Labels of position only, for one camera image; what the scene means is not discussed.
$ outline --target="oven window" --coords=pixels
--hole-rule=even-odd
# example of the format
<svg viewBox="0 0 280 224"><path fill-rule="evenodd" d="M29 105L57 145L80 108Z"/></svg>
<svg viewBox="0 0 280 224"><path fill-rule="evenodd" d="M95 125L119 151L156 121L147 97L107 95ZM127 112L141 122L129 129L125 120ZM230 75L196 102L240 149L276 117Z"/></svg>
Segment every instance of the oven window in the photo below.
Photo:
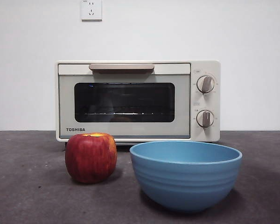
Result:
<svg viewBox="0 0 280 224"><path fill-rule="evenodd" d="M77 122L172 122L172 83L77 83Z"/></svg>

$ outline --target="cream toaster oven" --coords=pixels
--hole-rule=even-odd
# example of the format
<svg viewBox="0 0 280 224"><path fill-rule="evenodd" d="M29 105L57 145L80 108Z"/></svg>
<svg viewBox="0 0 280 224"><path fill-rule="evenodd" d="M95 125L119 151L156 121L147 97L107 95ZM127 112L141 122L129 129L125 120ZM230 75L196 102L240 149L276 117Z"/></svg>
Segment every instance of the cream toaster oven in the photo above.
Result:
<svg viewBox="0 0 280 224"><path fill-rule="evenodd" d="M220 138L218 61L59 61L56 139L108 133L118 145Z"/></svg>

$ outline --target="toshiba logo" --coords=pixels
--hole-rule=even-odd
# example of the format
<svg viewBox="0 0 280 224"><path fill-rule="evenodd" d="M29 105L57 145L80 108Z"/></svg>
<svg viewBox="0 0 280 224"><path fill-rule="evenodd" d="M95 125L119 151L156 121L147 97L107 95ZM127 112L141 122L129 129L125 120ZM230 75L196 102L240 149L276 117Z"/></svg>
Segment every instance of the toshiba logo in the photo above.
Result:
<svg viewBox="0 0 280 224"><path fill-rule="evenodd" d="M66 131L67 132L84 132L85 128L73 127L73 128L67 128Z"/></svg>

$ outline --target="red apple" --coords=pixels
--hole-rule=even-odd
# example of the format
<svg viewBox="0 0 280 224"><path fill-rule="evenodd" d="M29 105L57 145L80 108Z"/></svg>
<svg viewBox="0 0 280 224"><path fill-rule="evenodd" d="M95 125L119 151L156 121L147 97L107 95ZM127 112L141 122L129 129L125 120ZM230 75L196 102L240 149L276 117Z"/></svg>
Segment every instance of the red apple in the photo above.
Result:
<svg viewBox="0 0 280 224"><path fill-rule="evenodd" d="M71 177L82 183L97 183L115 170L117 150L106 133L76 134L65 149L65 165Z"/></svg>

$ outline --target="table surface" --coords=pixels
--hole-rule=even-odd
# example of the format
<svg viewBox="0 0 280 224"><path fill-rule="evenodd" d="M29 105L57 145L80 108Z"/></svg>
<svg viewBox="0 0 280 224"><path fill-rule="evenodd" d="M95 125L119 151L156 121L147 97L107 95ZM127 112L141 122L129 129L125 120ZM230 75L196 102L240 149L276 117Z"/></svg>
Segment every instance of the table surface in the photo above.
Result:
<svg viewBox="0 0 280 224"><path fill-rule="evenodd" d="M280 131L224 131L217 144L243 153L235 187L212 208L182 214L141 191L128 147L118 147L106 181L87 185L68 175L55 132L0 132L0 224L280 224Z"/></svg>

